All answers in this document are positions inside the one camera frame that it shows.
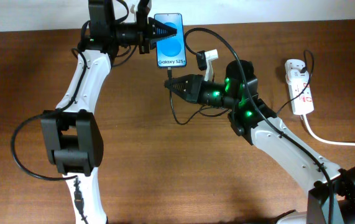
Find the blue Galaxy smartphone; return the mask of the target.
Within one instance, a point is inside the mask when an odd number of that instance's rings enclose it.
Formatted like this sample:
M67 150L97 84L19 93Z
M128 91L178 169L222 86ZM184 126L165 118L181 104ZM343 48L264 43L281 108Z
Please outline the blue Galaxy smartphone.
M154 19L173 27L177 34L157 42L157 66L159 68L185 67L186 50L183 41L183 18L180 13L155 14Z

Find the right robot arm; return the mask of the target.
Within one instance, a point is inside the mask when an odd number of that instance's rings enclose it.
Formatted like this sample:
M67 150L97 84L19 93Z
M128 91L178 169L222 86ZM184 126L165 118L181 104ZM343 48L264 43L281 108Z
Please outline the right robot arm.
M232 61L223 84L203 75L169 77L164 86L189 103L229 109L234 132L276 161L307 195L304 212L271 223L355 223L355 167L343 169L298 138L259 97L251 62Z

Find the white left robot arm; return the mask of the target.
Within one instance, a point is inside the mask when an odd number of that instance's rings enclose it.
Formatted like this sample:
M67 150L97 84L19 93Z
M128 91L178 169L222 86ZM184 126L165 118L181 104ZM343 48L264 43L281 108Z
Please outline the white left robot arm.
M135 21L116 18L112 1L89 1L90 19L75 49L77 66L62 100L40 120L49 162L68 185L77 223L107 223L101 204L98 168L104 144L95 120L101 87L114 67L120 47L147 54L156 42L173 37L174 28L148 16L151 2L136 4Z

